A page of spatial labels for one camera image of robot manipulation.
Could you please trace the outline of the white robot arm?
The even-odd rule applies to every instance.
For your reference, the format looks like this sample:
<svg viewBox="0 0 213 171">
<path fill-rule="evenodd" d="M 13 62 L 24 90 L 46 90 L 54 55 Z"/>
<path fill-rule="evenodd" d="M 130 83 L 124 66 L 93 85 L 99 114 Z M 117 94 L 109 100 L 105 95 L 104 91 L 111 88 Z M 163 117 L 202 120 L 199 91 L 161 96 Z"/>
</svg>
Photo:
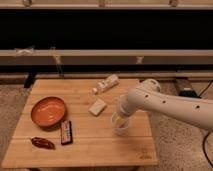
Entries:
<svg viewBox="0 0 213 171">
<path fill-rule="evenodd" d="M 213 100 L 167 95 L 157 80 L 146 79 L 121 95 L 112 122 L 123 126 L 138 110 L 165 114 L 193 126 L 213 131 Z"/>
</svg>

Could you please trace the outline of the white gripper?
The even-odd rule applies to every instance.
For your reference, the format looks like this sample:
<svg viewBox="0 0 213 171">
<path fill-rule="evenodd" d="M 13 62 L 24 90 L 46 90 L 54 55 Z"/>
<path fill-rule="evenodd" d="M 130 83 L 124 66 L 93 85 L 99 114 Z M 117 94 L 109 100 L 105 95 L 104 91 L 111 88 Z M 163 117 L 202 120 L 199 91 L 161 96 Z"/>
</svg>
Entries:
<svg viewBox="0 0 213 171">
<path fill-rule="evenodd" d="M 128 120 L 127 117 L 130 117 L 134 113 L 134 108 L 127 100 L 126 95 L 121 95 L 118 98 L 116 112 L 118 113 L 115 119 L 116 125 L 123 125 Z"/>
</svg>

